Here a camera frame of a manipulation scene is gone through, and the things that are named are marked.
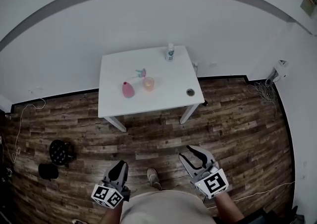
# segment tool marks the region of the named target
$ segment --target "table top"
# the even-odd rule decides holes
[[[99,81],[98,117],[134,114],[189,106],[204,102],[195,70],[185,46],[175,46],[174,60],[166,61],[167,48],[152,48],[104,55]],[[136,70],[145,68],[154,79],[151,92],[143,88]],[[132,98],[122,93],[123,82],[135,91]],[[194,96],[186,91],[193,89]]]

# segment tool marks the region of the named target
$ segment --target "shoe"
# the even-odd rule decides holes
[[[162,190],[160,182],[159,182],[159,176],[157,171],[154,168],[149,168],[147,171],[148,180],[152,187],[158,190]]]
[[[83,222],[83,221],[80,221],[80,220],[72,220],[73,224],[88,224],[87,222]]]

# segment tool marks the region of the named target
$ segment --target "black stool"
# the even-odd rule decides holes
[[[55,165],[68,167],[69,159],[76,159],[74,146],[56,139],[50,145],[50,158]]]

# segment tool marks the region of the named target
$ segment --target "round metal object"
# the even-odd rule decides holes
[[[190,88],[190,89],[187,89],[187,90],[186,90],[186,94],[187,94],[188,96],[194,96],[194,95],[195,95],[195,91]]]
[[[50,145],[50,158],[55,165],[64,165],[68,149],[65,143],[61,140],[54,140]]]

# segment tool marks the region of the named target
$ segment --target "white bottle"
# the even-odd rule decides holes
[[[166,61],[173,61],[174,58],[174,45],[168,44],[167,52],[166,52]]]

